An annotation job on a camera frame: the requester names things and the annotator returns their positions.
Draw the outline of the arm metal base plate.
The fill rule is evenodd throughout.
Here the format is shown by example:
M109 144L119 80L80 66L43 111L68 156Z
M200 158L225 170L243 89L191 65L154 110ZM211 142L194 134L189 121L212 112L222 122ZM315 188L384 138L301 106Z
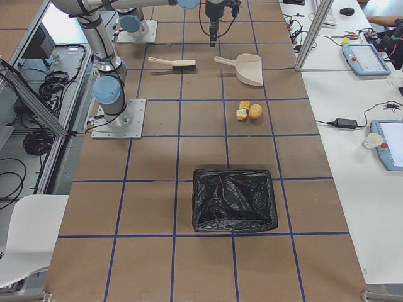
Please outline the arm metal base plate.
M105 113L105 105L100 105L98 114L102 118L95 120L91 129L93 139L140 139L144 124L146 99L126 99L125 110L113 116Z
M157 20L138 20L137 18L121 19L118 43L147 44L154 43L157 33Z

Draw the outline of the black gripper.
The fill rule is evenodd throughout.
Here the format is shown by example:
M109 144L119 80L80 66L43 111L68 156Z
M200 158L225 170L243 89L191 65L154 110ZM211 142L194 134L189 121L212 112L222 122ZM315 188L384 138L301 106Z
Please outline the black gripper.
M206 0L205 14L210 19L210 47L215 47L219 32L219 19L224 15L225 0Z

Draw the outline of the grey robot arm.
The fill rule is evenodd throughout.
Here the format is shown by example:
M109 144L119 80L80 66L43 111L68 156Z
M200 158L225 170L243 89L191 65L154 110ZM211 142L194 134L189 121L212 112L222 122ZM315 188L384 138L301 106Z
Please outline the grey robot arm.
M211 47L219 38L219 19L224 15L230 1L205 1L205 14L209 18L209 29L205 32ZM115 32L116 42L121 44L154 44L156 41L158 20L144 18L142 8L118 10L120 29Z
M60 11L76 18L95 56L95 65L99 78L95 80L93 93L101 106L104 122L87 129L100 131L104 137L116 134L120 138L127 136L127 130L135 120L136 111L125 97L124 86L127 67L114 49L108 36L101 10L116 11L121 20L128 19L128 26L133 32L144 27L141 20L142 8L149 6L175 6L193 9L199 1L52 1Z

